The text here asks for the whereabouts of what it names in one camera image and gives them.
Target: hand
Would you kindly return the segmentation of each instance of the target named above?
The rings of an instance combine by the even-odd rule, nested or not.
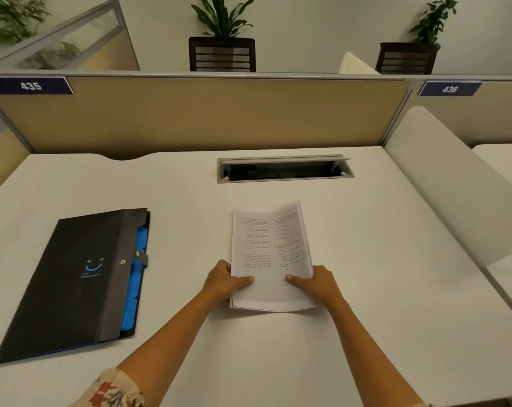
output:
[[[333,273],[322,265],[314,266],[312,278],[302,278],[287,274],[286,281],[302,289],[311,299],[322,303],[326,308],[334,302],[343,299]]]
[[[232,266],[224,260],[216,263],[215,268],[209,271],[202,292],[208,293],[216,301],[215,305],[227,300],[238,289],[251,285],[254,277],[234,277],[230,273]]]

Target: black planter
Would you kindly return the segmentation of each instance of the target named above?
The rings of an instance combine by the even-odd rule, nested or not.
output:
[[[380,43],[375,70],[380,74],[431,74],[439,47],[419,43]]]
[[[190,71],[256,72],[253,38],[190,37]]]

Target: black folder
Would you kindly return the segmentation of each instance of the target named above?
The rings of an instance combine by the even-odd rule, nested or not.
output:
[[[58,221],[0,345],[0,363],[131,336],[150,212]]]

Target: paper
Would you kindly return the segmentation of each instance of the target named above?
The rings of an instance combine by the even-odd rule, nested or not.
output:
[[[313,275],[301,204],[270,212],[234,210],[232,275],[254,276],[252,285],[233,294],[231,307],[297,311],[317,305],[285,277]]]

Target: number sign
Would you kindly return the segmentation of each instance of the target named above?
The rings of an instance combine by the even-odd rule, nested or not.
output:
[[[73,95],[65,77],[0,76],[0,94],[68,94]]]
[[[481,81],[461,81],[461,80],[443,80],[426,81],[421,96],[472,96],[475,95],[478,88],[482,85]]]

